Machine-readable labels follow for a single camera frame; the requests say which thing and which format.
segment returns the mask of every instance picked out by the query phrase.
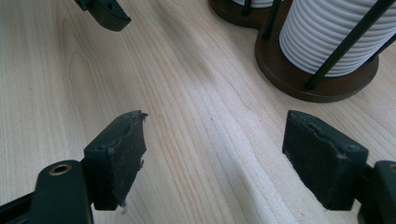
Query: wooden surface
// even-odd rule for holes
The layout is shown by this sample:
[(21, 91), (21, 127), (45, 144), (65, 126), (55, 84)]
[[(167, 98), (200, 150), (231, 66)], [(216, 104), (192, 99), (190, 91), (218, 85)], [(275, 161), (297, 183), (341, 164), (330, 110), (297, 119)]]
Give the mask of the wooden surface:
[(396, 46), (344, 101), (293, 99), (262, 78), (257, 31), (206, 0), (120, 0), (133, 21), (110, 32), (72, 0), (0, 1), (0, 204), (39, 171), (81, 160), (116, 116), (141, 109), (148, 151), (126, 214), (96, 223), (357, 223), (326, 211), (281, 153), (288, 110), (329, 122), (396, 160)]

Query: dark wooden base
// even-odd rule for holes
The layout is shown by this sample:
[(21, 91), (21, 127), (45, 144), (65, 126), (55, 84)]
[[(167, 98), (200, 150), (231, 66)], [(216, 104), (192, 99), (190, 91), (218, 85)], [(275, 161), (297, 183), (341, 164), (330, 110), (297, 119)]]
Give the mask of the dark wooden base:
[(266, 78), (283, 92), (308, 102), (329, 103), (344, 100), (366, 87), (378, 70), (378, 57), (346, 76), (323, 78), (312, 91), (304, 87), (312, 75), (289, 62), (279, 46), (279, 34), (291, 3), (282, 3), (271, 38), (265, 40), (262, 32), (270, 8), (252, 8), (249, 15), (242, 16), (243, 7), (232, 0), (209, 0), (209, 5), (224, 20), (259, 31), (255, 46), (257, 64)]

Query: stacked white plates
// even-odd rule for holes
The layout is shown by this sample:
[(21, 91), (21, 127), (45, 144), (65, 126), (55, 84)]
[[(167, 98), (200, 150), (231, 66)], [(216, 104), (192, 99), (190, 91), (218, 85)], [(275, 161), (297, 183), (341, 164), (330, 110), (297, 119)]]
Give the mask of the stacked white plates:
[[(236, 4), (243, 6), (245, 0), (233, 0)], [(251, 7), (270, 7), (273, 4), (273, 0), (251, 0)]]
[[(294, 0), (279, 37), (283, 53), (298, 68), (315, 74), (375, 2)], [(340, 77), (355, 71), (395, 34), (396, 4), (326, 77)]]

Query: brass grommet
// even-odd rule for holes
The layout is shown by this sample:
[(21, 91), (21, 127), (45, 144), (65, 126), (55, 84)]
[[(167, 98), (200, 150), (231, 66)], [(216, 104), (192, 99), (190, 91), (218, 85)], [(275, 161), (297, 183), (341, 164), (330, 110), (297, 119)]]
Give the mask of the brass grommet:
[(59, 164), (57, 166), (52, 167), (52, 169), (50, 169), (50, 171), (49, 171), (49, 174), (50, 175), (63, 175), (71, 169), (72, 169), (72, 166), (69, 164)]

